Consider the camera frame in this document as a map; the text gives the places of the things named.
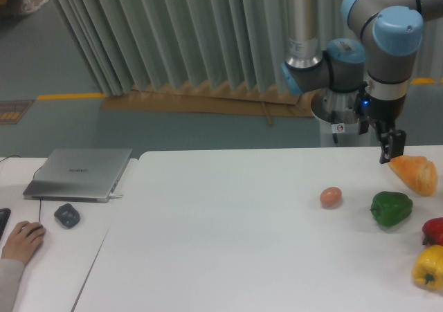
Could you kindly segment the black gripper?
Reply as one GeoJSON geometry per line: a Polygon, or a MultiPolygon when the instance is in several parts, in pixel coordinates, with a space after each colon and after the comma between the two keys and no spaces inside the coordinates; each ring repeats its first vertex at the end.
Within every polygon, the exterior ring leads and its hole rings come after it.
{"type": "Polygon", "coordinates": [[[405,83],[361,83],[354,102],[354,113],[359,121],[357,133],[366,134],[369,120],[381,148],[380,163],[389,163],[404,154],[406,132],[395,127],[405,101],[405,83]]]}

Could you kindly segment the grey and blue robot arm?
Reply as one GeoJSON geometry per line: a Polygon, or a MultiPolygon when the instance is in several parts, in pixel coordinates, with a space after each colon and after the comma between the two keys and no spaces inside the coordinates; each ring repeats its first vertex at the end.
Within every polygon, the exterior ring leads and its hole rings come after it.
{"type": "Polygon", "coordinates": [[[442,0],[343,0],[355,39],[318,46],[317,0],[286,0],[288,47],[281,69],[292,95],[327,88],[354,96],[358,133],[373,129],[380,161],[401,156],[406,133],[396,128],[426,21],[442,16],[442,0]]]}

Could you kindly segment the grey sleeved forearm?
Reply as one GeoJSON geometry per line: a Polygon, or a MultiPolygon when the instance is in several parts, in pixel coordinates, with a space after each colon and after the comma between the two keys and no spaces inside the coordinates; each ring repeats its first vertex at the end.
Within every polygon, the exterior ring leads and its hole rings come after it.
{"type": "Polygon", "coordinates": [[[1,258],[1,311],[12,311],[25,265],[16,259],[1,258]]]}

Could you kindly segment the person's bare hand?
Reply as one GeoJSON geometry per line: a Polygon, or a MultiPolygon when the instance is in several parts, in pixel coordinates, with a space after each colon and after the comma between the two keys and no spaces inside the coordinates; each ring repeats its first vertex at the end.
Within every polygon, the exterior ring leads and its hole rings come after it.
{"type": "Polygon", "coordinates": [[[1,252],[1,258],[16,259],[26,266],[44,240],[44,235],[29,241],[26,238],[26,229],[31,224],[29,221],[19,222],[8,236],[1,252]]]}

